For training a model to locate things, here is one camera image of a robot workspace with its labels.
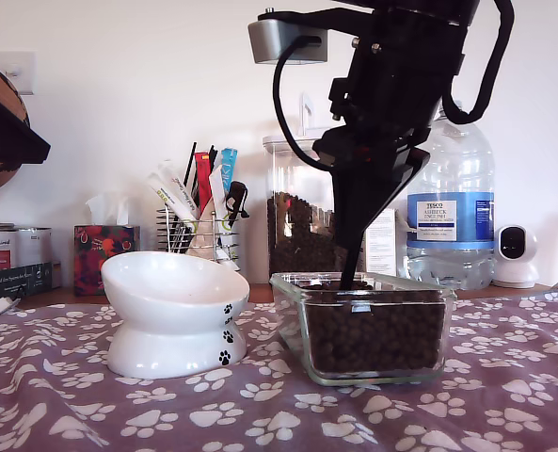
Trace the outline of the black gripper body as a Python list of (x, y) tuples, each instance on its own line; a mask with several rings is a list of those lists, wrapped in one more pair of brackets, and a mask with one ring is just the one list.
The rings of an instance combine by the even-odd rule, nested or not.
[(384, 165), (424, 142), (458, 73), (464, 38), (453, 23), (383, 23), (361, 35), (347, 76), (330, 87), (330, 110), (344, 124), (314, 142), (321, 162)]

